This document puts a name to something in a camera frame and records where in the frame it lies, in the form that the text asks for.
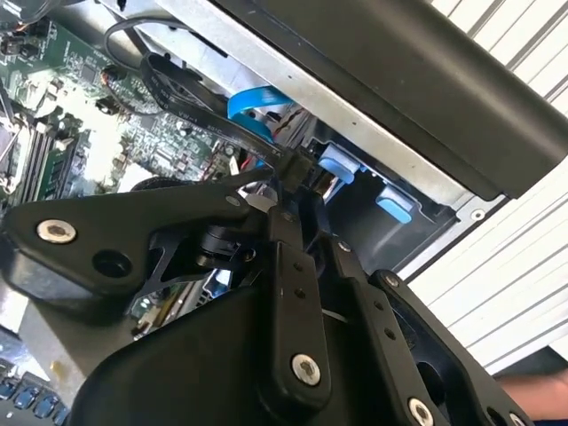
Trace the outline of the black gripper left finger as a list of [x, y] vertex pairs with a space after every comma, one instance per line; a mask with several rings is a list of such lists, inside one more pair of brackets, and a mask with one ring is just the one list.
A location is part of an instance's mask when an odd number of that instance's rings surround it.
[[317, 412], [330, 399], [331, 379], [301, 220], [282, 203], [265, 212], [250, 207], [237, 192], [242, 182], [20, 205], [1, 226], [1, 273], [21, 294], [102, 326], [169, 284], [216, 268], [240, 271], [261, 290], [264, 402], [273, 411]]

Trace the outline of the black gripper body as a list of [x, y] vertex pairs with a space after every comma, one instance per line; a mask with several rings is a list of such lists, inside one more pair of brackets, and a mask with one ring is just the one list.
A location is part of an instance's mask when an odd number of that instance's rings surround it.
[[359, 326], [316, 288], [240, 288], [105, 359], [72, 425], [399, 425], [402, 401]]

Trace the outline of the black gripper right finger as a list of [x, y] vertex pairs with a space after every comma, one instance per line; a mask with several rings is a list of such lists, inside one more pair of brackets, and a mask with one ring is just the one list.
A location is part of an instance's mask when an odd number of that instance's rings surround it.
[[364, 421], [378, 425], [529, 425], [531, 420], [395, 273], [366, 275], [331, 233], [322, 197], [298, 194], [323, 305], [354, 343], [332, 370], [347, 375]]

